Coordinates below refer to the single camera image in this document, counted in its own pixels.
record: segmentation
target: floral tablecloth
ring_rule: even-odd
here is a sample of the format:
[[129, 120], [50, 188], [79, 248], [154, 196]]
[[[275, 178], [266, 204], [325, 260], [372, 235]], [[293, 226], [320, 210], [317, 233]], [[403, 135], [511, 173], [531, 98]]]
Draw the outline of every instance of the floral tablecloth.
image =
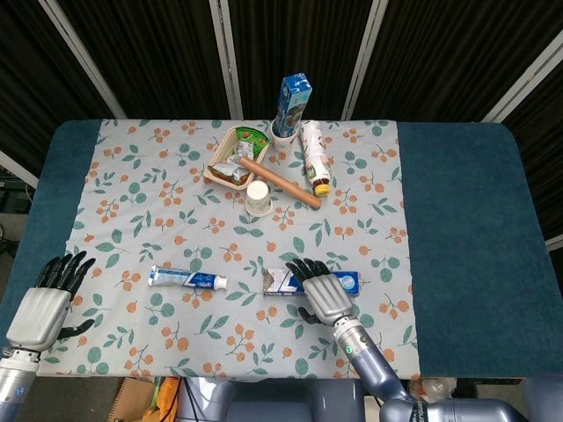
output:
[[[104, 120], [67, 250], [97, 259], [41, 375], [357, 376], [332, 329], [297, 313], [303, 297], [265, 297], [263, 268], [295, 256], [356, 270], [354, 313], [402, 378], [420, 372], [408, 234], [393, 121], [321, 122], [333, 191], [319, 210], [271, 186], [274, 212], [249, 216], [244, 192], [202, 176], [233, 126], [267, 121]], [[298, 142], [264, 165], [308, 190]], [[149, 287], [154, 264], [225, 274], [227, 291]]]

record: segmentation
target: black curtain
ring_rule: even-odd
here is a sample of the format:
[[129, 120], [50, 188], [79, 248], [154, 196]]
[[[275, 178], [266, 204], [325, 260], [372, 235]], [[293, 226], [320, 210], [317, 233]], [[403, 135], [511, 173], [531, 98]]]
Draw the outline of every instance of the black curtain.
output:
[[481, 120], [562, 29], [561, 1], [391, 0], [354, 119]]
[[39, 176], [59, 125], [111, 114], [38, 2], [0, 2], [0, 51], [0, 150]]
[[563, 234], [563, 62], [503, 123], [518, 141], [545, 239]]
[[227, 119], [208, 0], [60, 0], [130, 118]]
[[273, 119], [282, 78], [304, 72], [304, 118], [339, 120], [370, 0], [230, 0], [245, 119]]

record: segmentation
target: white paper cup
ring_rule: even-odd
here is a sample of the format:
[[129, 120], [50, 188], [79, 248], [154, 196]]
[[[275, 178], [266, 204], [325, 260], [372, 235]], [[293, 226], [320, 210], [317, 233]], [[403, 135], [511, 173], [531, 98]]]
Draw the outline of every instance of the white paper cup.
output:
[[289, 152], [292, 148], [293, 141], [296, 139], [298, 130], [296, 129], [294, 134], [287, 138], [280, 138], [275, 135], [273, 126], [274, 122], [272, 121], [272, 124], [270, 124], [270, 134], [272, 135], [272, 139], [274, 139], [275, 150], [279, 152]]
[[270, 190], [261, 180], [254, 180], [246, 188], [246, 211], [254, 217], [268, 215], [274, 209], [270, 200]]

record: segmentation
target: toothpaste box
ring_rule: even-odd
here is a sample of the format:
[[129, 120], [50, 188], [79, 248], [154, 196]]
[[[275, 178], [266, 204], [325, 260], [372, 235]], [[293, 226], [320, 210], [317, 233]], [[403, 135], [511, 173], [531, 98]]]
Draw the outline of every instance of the toothpaste box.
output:
[[272, 123], [274, 135], [288, 138], [296, 132], [312, 91], [304, 73], [283, 78], [278, 98], [278, 113]]
[[[360, 281], [356, 271], [335, 271], [340, 284], [350, 296], [360, 294]], [[264, 272], [264, 295], [266, 296], [305, 296], [303, 286], [287, 269], [266, 270]]]

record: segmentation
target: yellow bottle cap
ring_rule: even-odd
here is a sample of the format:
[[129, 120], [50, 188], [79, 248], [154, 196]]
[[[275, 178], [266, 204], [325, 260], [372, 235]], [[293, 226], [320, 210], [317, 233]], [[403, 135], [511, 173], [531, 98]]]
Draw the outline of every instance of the yellow bottle cap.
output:
[[315, 194], [317, 196], [326, 196], [331, 192], [330, 185], [318, 185], [315, 186]]

